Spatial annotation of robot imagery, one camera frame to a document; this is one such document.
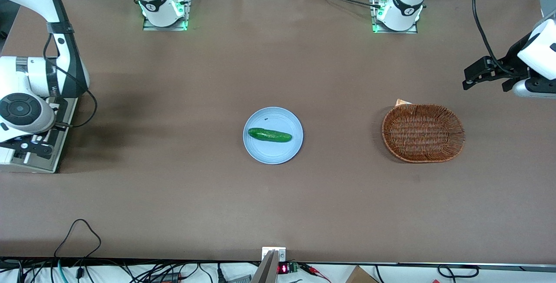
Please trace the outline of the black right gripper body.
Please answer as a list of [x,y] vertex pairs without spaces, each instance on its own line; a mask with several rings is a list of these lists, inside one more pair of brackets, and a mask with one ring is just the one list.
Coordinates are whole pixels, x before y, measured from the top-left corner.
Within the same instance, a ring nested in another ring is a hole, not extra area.
[[2,148],[7,148],[14,150],[16,154],[26,153],[26,149],[22,148],[22,145],[26,144],[26,140],[23,138],[8,139],[7,141],[1,142],[0,146]]

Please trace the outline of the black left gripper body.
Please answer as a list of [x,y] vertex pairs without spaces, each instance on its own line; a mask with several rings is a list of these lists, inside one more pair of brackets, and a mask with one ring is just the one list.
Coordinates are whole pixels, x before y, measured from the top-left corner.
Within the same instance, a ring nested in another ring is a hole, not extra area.
[[528,33],[523,36],[518,42],[514,43],[503,58],[496,59],[492,51],[489,50],[492,61],[495,63],[492,79],[528,79],[530,77],[530,68],[517,56],[518,53],[526,45],[526,42],[530,39],[531,34]]

